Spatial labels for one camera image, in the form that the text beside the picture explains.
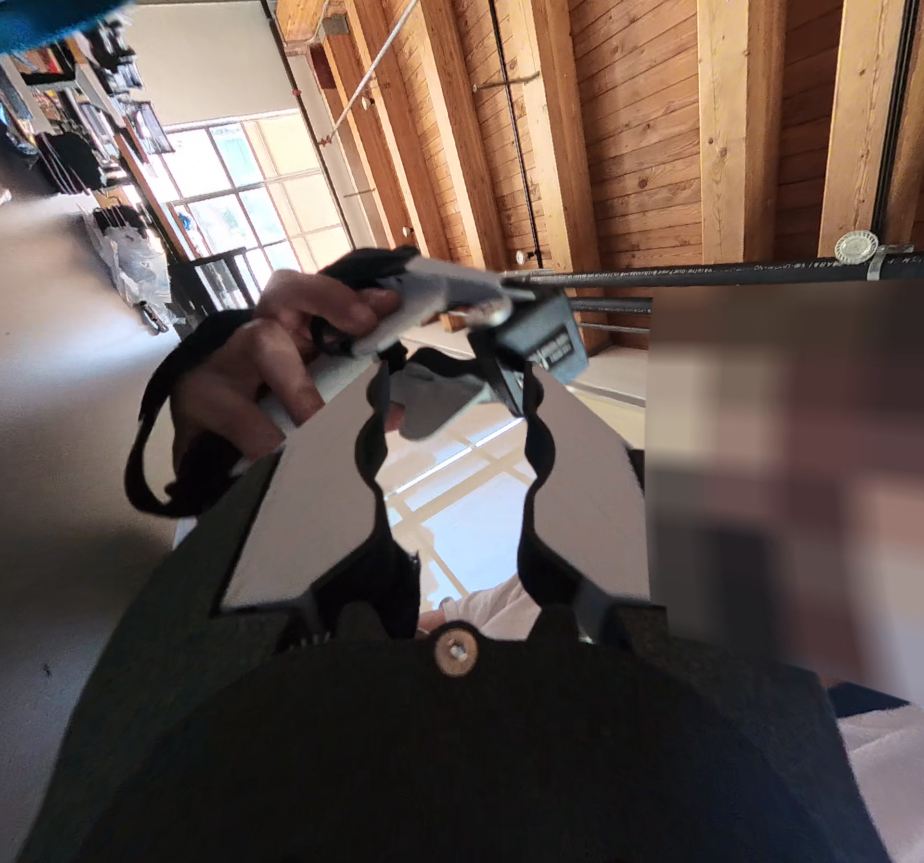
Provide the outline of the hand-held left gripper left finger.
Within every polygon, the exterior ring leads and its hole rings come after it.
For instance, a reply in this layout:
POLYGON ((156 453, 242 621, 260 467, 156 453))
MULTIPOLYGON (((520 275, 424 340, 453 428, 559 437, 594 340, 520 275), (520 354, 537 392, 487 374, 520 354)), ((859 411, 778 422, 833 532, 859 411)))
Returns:
POLYGON ((287 439, 220 601, 223 614, 331 615, 341 602, 421 602, 421 561, 394 540, 376 476, 390 372, 371 362, 287 439))

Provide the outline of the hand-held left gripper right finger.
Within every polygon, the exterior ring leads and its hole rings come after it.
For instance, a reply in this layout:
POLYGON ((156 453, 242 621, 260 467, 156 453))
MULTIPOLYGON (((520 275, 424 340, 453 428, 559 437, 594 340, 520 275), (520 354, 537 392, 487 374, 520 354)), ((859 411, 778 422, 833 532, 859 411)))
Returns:
POLYGON ((517 573, 533 600, 649 600, 643 490, 629 447, 549 372, 526 371, 527 489, 517 573))

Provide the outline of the person's right hand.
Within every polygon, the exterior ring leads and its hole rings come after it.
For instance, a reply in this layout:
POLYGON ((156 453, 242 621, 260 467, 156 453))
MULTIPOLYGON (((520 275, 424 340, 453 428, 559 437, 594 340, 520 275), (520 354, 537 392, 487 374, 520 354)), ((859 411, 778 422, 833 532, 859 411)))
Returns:
POLYGON ((342 332, 362 337, 400 304, 399 295, 386 289, 355 292, 322 274, 274 273, 253 319, 184 375, 171 395, 175 469, 205 432, 224 438, 250 462, 272 453, 284 433, 260 409, 264 391, 275 396, 296 426, 324 405, 307 371, 307 359, 315 353, 311 317, 320 316, 342 332))

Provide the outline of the person's white shirt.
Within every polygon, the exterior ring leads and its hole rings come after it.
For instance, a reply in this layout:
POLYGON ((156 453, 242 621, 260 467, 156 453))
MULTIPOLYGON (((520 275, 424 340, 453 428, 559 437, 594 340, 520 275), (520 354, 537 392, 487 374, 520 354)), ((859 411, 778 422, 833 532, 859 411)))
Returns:
MULTIPOLYGON (((525 639, 539 605, 517 577, 444 599, 418 620, 419 636, 461 621, 488 638, 525 639)), ((923 860, 923 709, 833 677, 820 681, 838 718, 853 774, 892 861, 923 860)))

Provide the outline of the black horizontal pipe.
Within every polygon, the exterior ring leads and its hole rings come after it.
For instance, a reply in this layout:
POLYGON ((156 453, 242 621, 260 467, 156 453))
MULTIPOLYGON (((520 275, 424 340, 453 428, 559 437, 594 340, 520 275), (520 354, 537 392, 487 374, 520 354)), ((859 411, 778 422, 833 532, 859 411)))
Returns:
POLYGON ((890 248, 879 250, 867 261, 855 264, 844 264, 836 258, 813 258, 574 273, 528 270, 505 273, 502 280, 514 286, 626 289, 903 281, 921 279, 922 276, 921 251, 890 248))

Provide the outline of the black metal railing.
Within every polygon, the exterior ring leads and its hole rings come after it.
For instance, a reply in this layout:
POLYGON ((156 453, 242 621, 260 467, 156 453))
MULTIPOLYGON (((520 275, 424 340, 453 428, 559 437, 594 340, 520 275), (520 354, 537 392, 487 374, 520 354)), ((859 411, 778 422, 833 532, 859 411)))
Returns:
POLYGON ((244 253, 244 248, 238 248, 205 258, 170 259, 171 286, 199 318, 220 311, 252 309, 255 299, 237 264, 244 253))

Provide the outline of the black ceiling conduit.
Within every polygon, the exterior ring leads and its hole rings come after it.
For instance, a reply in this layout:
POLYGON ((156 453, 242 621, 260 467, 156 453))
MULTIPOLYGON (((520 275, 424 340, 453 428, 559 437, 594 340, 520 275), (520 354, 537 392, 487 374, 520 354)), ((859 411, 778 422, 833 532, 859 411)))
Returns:
POLYGON ((539 231, 536 222, 535 210, 533 207, 532 197, 530 195, 529 181, 526 171, 525 155, 522 146, 522 140, 519 132, 519 127, 517 123, 516 111, 514 106, 514 97, 513 97, 513 87, 515 85, 523 85, 525 80, 521 78, 512 78, 509 75, 507 68, 507 60, 505 57, 505 51, 503 48, 502 40, 502 31, 500 25, 500 17, 498 14, 496 0, 487 0, 488 3, 488 12, 490 15, 491 21, 491 31, 494 41, 494 46, 496 49, 496 54, 499 61, 500 68, 500 79, 491 82, 485 82, 480 85, 475 85, 473 87, 474 92, 478 91, 487 91, 487 90, 502 90, 505 97, 507 112, 509 114, 510 125, 512 129, 512 136, 514 142, 514 153, 516 159, 516 165, 518 168, 520 182, 523 189, 524 200, 526 205, 526 216, 529 227, 530 236, 532 239, 533 249, 524 254, 524 259, 519 259, 517 263, 519 265, 524 265, 529 259, 534 259, 536 266, 539 270, 545 269, 544 256, 542 253, 541 245, 539 243, 539 231))

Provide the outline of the round white ceiling fixture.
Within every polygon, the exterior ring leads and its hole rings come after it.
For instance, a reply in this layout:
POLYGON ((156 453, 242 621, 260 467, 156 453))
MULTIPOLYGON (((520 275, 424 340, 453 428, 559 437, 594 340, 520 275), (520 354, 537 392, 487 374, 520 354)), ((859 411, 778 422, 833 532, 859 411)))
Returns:
POLYGON ((871 231, 845 233, 834 246, 834 257, 840 265, 860 266, 869 263, 880 249, 880 240, 871 231))

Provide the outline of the large grid window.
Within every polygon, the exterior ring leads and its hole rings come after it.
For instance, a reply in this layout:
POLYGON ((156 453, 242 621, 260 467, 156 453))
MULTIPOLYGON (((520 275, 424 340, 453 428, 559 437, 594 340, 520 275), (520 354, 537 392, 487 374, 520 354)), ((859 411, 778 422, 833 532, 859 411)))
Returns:
POLYGON ((149 184, 188 259, 237 258, 255 302, 278 270, 319 272, 351 250, 298 111, 167 130, 174 151, 149 159, 149 184))

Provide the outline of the metal sprinkler pipe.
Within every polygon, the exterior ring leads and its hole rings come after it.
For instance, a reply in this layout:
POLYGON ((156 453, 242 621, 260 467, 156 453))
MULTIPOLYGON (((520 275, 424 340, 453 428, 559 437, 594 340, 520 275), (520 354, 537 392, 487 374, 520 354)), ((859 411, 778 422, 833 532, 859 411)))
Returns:
POLYGON ((357 100, 363 97, 367 86, 369 85, 369 83, 371 82, 371 80, 373 79, 375 75, 376 69, 378 68, 382 60, 384 60, 385 55, 389 52, 391 46, 393 45, 394 41, 398 37, 401 29, 408 22, 410 15, 414 12, 415 8, 418 6, 420 2, 421 0, 410 0, 406 9, 401 14, 397 24, 391 30, 383 47, 377 53, 376 58, 372 61, 370 68, 367 70, 367 72, 362 77, 361 81, 358 83, 356 90, 353 92, 350 100, 348 101, 347 105, 344 107, 344 110, 341 113, 340 117, 337 118, 337 120, 335 121, 332 131, 325 138, 321 139, 322 146, 329 145, 332 142, 334 136, 338 133, 338 130, 341 124, 350 115, 357 100))

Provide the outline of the black ceiling track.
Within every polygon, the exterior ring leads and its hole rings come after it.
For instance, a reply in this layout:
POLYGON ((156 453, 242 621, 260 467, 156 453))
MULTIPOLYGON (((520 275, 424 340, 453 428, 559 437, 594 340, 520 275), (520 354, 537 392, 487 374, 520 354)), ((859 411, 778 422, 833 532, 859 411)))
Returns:
POLYGON ((888 113, 884 130, 884 143, 881 154, 877 189, 872 211, 872 233, 881 242, 885 239, 885 223, 890 192, 895 173, 895 161, 899 133, 910 84, 911 61, 918 27, 918 9, 921 0, 904 0, 902 21, 899 27, 893 82, 889 99, 888 113))

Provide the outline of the dark storage racks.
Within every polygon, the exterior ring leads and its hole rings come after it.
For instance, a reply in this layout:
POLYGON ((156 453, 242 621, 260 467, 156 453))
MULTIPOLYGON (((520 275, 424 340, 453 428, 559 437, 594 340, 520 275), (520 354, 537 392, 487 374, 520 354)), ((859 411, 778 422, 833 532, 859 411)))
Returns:
POLYGON ((2 138, 65 195, 123 179, 122 149, 139 163, 174 151, 151 102, 127 15, 117 11, 63 40, 3 54, 2 138))

